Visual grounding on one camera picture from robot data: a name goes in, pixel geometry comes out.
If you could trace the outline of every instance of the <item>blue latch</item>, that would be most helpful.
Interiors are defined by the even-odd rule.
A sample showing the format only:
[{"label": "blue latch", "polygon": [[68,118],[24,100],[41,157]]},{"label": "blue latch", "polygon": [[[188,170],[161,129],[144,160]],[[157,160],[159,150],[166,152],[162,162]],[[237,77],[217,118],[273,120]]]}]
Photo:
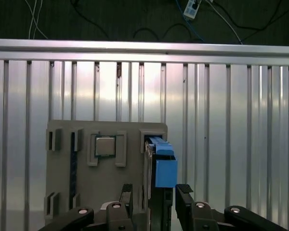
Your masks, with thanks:
[{"label": "blue latch", "polygon": [[157,155],[155,187],[174,188],[177,184],[178,161],[172,145],[160,137],[150,137],[149,139],[151,141],[150,146],[155,148]]}]

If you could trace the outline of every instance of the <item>screw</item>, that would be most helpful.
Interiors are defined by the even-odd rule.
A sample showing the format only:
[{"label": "screw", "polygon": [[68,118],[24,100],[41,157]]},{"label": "screw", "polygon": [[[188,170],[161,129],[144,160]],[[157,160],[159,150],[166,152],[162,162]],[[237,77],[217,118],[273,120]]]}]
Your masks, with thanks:
[{"label": "screw", "polygon": [[202,204],[202,203],[197,203],[196,206],[197,206],[198,208],[203,208],[203,207],[204,207],[204,204]]},{"label": "screw", "polygon": [[240,212],[240,210],[238,208],[231,208],[230,210],[232,212],[234,212],[234,213],[239,213]]},{"label": "screw", "polygon": [[112,205],[112,207],[113,207],[113,208],[120,208],[121,205],[120,205],[120,204],[114,204],[114,205]]},{"label": "screw", "polygon": [[87,213],[87,209],[81,209],[81,210],[79,210],[79,214],[85,214],[85,213]]}]

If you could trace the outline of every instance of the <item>blue cable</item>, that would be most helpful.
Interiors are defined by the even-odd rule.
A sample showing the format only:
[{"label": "blue cable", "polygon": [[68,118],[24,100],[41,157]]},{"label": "blue cable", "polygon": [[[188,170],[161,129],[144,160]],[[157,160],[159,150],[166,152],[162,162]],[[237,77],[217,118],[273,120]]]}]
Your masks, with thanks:
[{"label": "blue cable", "polygon": [[181,7],[180,7],[180,4],[179,4],[178,0],[175,0],[175,1],[176,1],[177,5],[178,5],[178,8],[179,8],[179,10],[180,10],[180,12],[181,12],[181,15],[182,15],[183,19],[186,21],[186,24],[189,26],[189,28],[191,28],[192,32],[193,32],[198,38],[200,38],[201,41],[204,42],[204,39],[195,31],[195,29],[192,27],[192,25],[191,25],[191,24],[188,22],[188,20],[185,18],[184,13],[183,13],[183,11],[182,11],[182,9],[181,9]]}]

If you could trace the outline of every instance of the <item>dark background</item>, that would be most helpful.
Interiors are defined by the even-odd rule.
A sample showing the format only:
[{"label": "dark background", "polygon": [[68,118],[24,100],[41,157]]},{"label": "dark background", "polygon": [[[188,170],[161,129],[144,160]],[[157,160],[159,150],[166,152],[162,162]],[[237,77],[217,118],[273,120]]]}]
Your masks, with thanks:
[{"label": "dark background", "polygon": [[[36,15],[40,1],[37,3]],[[273,20],[289,10],[289,0],[214,1],[223,6],[241,26],[262,28],[278,5]],[[34,0],[28,2],[33,9]],[[187,0],[179,0],[179,3],[184,10]],[[214,6],[230,22],[225,12],[218,5]],[[103,28],[108,37],[95,25],[81,18],[70,0],[43,0],[39,28],[49,39],[202,43],[191,30],[184,27],[186,23],[175,0],[80,0],[76,9]],[[25,0],[0,0],[0,39],[27,39],[30,22],[31,13]],[[165,35],[167,29],[175,24],[179,25],[172,27]],[[206,43],[238,44],[231,29],[206,2],[202,2],[191,24]],[[231,25],[241,39],[255,32],[238,28],[233,23]],[[135,35],[141,28],[146,29]],[[154,31],[158,38],[147,28]],[[37,31],[35,39],[44,38]],[[289,46],[289,12],[243,43]]]}]

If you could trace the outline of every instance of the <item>power strip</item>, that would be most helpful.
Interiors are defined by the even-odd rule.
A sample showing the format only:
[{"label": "power strip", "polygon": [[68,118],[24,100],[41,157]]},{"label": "power strip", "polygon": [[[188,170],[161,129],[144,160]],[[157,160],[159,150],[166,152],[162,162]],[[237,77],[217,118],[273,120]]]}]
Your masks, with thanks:
[{"label": "power strip", "polygon": [[202,0],[188,0],[184,10],[184,16],[189,20],[194,20],[201,3]]}]

